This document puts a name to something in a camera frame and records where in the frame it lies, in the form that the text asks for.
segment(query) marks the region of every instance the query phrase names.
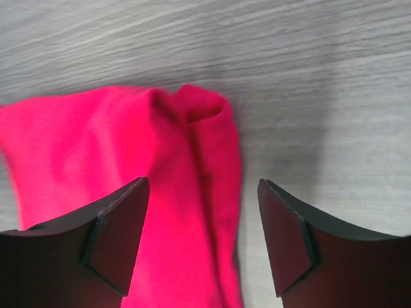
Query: towel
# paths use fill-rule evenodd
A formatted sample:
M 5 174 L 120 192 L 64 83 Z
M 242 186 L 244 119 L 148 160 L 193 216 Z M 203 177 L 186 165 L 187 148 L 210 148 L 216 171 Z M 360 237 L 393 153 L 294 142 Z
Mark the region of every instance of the towel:
M 241 307 L 239 137 L 220 94 L 113 86 L 30 98 L 0 108 L 0 148 L 24 229 L 148 177 L 122 308 Z

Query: red cloth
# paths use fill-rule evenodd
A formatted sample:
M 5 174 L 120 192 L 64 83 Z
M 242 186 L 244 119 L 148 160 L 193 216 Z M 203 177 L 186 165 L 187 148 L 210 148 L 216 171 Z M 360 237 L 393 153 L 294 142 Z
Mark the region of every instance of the red cloth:
M 123 308 L 241 307 L 234 246 L 240 152 L 229 102 L 185 86 L 106 87 L 0 109 L 23 228 L 138 176 L 150 202 Z

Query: cloth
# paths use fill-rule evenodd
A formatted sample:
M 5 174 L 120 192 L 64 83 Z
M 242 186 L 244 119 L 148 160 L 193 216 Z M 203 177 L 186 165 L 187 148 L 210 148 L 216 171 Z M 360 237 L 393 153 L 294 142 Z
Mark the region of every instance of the cloth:
M 0 148 L 23 228 L 148 177 L 122 308 L 241 307 L 239 138 L 223 96 L 187 85 L 31 98 L 0 108 Z

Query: gray wood floor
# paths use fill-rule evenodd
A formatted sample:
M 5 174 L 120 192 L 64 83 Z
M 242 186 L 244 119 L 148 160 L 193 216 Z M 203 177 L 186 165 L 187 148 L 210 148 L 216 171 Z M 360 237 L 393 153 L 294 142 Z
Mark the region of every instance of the gray wood floor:
M 410 12 L 407 0 L 0 0 L 0 103 L 113 83 L 223 92 L 242 136 L 246 307 L 280 307 L 259 178 L 411 233 Z M 0 172 L 7 229 L 16 213 Z

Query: wood grain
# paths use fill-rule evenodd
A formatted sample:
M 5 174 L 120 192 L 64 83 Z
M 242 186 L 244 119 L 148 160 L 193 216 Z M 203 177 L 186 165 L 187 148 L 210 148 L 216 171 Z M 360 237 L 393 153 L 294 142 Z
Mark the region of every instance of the wood grain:
M 223 92 L 242 137 L 245 304 L 280 307 L 259 178 L 352 223 L 411 233 L 410 12 L 406 0 L 0 0 L 0 102 L 113 83 Z

